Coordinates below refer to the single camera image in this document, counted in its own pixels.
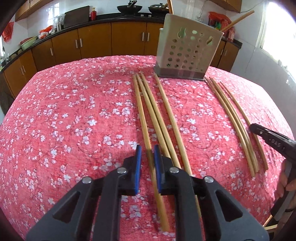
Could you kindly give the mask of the person's right hand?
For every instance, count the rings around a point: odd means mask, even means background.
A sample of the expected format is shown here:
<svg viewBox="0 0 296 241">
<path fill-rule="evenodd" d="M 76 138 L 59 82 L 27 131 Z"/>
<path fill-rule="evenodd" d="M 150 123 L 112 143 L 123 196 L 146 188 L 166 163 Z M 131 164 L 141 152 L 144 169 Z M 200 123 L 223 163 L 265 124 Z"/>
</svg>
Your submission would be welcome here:
<svg viewBox="0 0 296 241">
<path fill-rule="evenodd" d="M 274 193 L 275 199 L 278 200 L 279 198 L 283 197 L 285 190 L 287 191 L 295 191 L 296 185 L 295 185 L 295 179 L 292 181 L 288 181 L 288 177 L 285 174 L 286 169 L 286 160 L 282 162 L 281 165 L 281 172 L 278 178 L 278 183 L 276 187 L 276 191 Z"/>
</svg>

